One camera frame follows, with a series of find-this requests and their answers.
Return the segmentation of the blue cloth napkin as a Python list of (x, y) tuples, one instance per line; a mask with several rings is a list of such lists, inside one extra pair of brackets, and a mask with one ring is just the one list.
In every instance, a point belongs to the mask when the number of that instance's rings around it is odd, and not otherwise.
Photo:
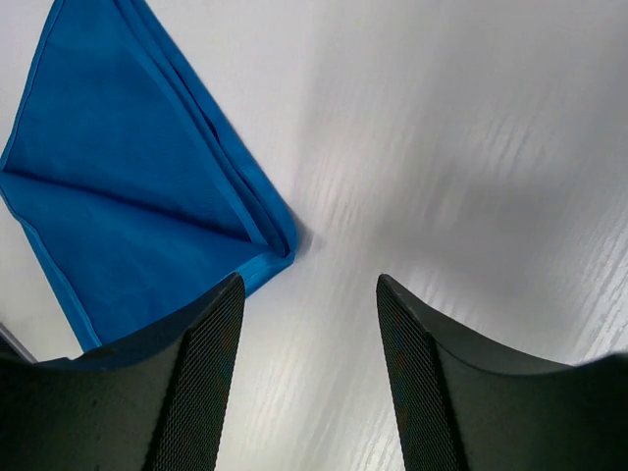
[(56, 1), (8, 143), (1, 195), (83, 350), (231, 273), (288, 267), (296, 224), (143, 1)]

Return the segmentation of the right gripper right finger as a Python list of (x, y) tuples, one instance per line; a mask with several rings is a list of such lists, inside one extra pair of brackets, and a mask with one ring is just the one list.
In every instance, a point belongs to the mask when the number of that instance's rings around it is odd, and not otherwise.
[(491, 340), (394, 278), (376, 287), (408, 470), (623, 470), (627, 357), (571, 366)]

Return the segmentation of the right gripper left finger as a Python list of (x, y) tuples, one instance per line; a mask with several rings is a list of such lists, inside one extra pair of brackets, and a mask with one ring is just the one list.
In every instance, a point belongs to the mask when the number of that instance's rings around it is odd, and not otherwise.
[(244, 307), (232, 274), (188, 306), (82, 356), (1, 348), (5, 470), (211, 470)]

